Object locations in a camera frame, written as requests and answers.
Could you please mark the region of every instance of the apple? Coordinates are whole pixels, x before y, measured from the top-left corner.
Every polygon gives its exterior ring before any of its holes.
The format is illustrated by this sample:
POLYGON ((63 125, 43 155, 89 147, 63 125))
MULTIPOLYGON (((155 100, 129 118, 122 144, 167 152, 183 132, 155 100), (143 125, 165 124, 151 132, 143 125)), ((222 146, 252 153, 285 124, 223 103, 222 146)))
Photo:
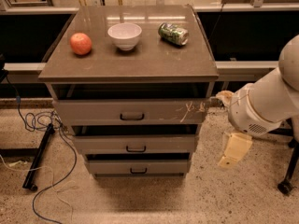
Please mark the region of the apple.
POLYGON ((92 50, 91 39, 83 33, 75 33, 70 38, 71 49, 77 55, 86 55, 92 50))

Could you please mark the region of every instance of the bowl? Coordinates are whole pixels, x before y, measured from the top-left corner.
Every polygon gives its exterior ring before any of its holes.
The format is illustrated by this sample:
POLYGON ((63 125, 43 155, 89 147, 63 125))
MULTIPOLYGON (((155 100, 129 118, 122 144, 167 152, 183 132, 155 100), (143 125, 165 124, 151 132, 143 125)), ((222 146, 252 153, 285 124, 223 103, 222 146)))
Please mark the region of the bowl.
POLYGON ((112 44, 121 50, 131 50, 139 42, 142 29, 134 23, 119 23, 108 29, 112 44))

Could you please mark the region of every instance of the speckled floor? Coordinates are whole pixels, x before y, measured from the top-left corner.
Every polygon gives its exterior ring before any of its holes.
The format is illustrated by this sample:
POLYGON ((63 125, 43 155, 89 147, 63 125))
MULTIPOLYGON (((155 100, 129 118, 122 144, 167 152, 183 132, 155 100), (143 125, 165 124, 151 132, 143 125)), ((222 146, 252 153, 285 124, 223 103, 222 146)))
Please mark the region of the speckled floor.
MULTIPOLYGON (((15 108, 1 107, 0 148, 37 147, 43 133, 26 131, 15 108)), ((26 106, 21 112, 37 114, 44 110, 26 106)), ((299 190, 294 189, 287 197, 277 189, 292 154, 287 146, 290 137, 268 134, 254 139, 246 158, 234 169, 223 171, 217 166, 223 152, 222 134, 231 128, 224 109, 208 110, 191 170, 184 178, 95 180, 78 156, 74 172, 56 187, 69 188, 57 195, 53 189, 43 192, 36 198, 36 211, 57 223, 74 224, 298 223, 299 190)), ((51 167, 57 181, 68 173, 73 163, 74 153, 56 131, 42 165, 51 167)), ((30 162, 14 168, 28 169, 30 162)), ((22 188, 26 173, 8 170, 1 163, 0 174, 0 223, 49 223, 32 209, 36 192, 22 188)), ((37 171, 38 190, 50 186, 51 180, 49 168, 37 171)), ((292 183, 296 186, 298 182, 299 174, 295 173, 292 183)))

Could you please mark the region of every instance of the gray tabletop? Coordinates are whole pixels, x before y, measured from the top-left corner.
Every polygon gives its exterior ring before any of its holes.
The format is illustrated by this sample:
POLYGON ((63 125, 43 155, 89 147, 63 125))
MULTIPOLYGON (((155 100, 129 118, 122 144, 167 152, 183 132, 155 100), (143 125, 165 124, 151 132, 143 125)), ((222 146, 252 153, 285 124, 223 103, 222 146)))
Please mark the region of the gray tabletop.
POLYGON ((43 82, 202 82, 218 77, 192 8, 189 6, 81 7, 39 76, 43 82), (164 21, 183 26, 189 41, 175 46, 158 35, 164 21), (119 22, 142 28, 131 51, 112 45, 107 30, 119 22), (76 55, 69 45, 73 33, 87 34, 92 51, 76 55))

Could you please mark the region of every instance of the green can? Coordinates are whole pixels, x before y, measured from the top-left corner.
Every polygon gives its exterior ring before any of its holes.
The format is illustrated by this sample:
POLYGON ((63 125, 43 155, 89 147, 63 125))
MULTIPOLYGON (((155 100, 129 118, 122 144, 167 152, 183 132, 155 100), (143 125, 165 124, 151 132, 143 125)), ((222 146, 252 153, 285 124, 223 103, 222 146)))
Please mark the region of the green can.
POLYGON ((160 25, 158 34, 160 37, 179 46, 186 45, 189 36, 188 30, 169 22, 163 22, 160 25))

